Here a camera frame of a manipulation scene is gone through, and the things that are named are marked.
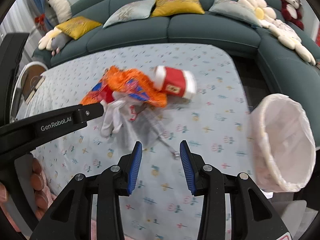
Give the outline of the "person's left hand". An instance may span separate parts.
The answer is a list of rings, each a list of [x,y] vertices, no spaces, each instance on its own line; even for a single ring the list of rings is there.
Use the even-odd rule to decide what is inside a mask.
[[[47,211],[49,206],[49,199],[47,195],[44,192],[44,188],[46,186],[44,178],[42,176],[42,167],[40,162],[33,158],[32,163],[32,174],[31,174],[31,186],[35,190],[35,203],[37,205],[37,211],[36,211],[36,217],[38,220],[40,220],[44,213]],[[9,193],[5,186],[1,184],[1,208],[6,215],[7,219],[10,221],[10,223],[13,225],[14,221],[10,217],[9,213],[4,207],[4,203],[6,203],[9,200]]]

